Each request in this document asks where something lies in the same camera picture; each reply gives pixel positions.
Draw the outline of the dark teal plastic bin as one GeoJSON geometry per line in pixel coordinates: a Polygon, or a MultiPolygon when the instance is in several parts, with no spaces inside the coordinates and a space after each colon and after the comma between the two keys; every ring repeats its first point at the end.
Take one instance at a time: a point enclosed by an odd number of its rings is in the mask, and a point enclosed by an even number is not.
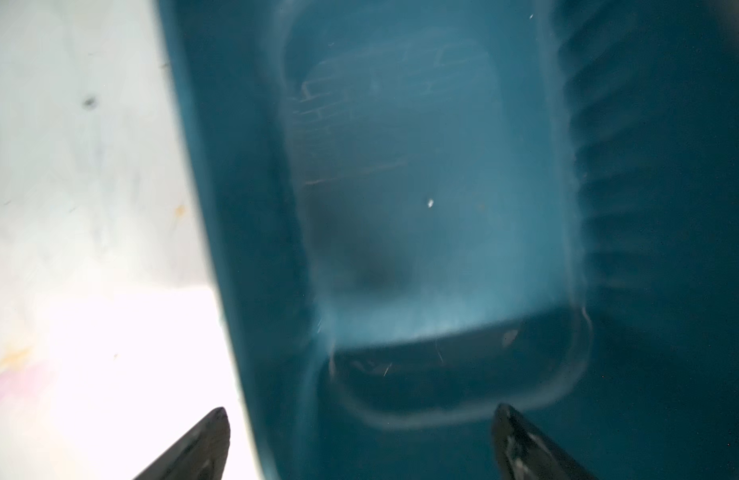
{"type": "Polygon", "coordinates": [[[739,1],[162,1],[267,479],[739,479],[739,1]]]}

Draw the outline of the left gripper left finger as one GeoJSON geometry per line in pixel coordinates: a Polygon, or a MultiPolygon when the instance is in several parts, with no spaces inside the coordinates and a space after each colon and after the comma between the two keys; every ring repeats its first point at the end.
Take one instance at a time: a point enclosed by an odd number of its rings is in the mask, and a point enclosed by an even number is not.
{"type": "Polygon", "coordinates": [[[135,480],[221,480],[231,445],[223,407],[211,410],[135,480]]]}

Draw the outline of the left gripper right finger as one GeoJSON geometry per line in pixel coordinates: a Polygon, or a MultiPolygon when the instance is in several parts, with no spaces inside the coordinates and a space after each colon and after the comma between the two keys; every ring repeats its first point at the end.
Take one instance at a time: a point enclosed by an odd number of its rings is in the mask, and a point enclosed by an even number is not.
{"type": "Polygon", "coordinates": [[[597,480],[509,404],[499,404],[495,410],[491,445],[501,479],[597,480]]]}

